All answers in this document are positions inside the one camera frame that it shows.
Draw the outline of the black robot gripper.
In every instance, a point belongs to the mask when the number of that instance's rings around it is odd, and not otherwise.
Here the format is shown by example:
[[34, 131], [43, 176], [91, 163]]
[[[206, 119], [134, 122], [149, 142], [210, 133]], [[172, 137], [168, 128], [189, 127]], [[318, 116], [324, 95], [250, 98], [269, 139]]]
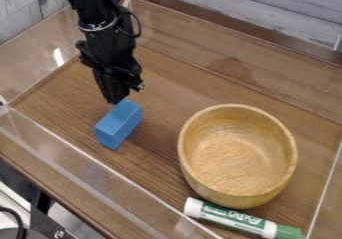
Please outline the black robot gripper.
[[77, 43], [82, 62], [93, 69], [103, 97], [113, 105], [131, 90], [145, 89], [143, 69], [134, 56], [142, 25], [133, 19], [134, 16], [91, 17], [78, 22], [86, 36], [86, 40]]

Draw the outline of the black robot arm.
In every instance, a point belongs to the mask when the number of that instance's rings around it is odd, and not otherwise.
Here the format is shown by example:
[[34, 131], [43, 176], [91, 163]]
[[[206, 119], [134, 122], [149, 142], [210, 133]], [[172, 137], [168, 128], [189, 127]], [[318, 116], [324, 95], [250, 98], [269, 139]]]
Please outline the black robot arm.
[[86, 39], [77, 42], [81, 60], [91, 68], [106, 101], [117, 105], [141, 91], [143, 68], [134, 57], [142, 35], [138, 16], [121, 0], [69, 0], [78, 13], [78, 28]]

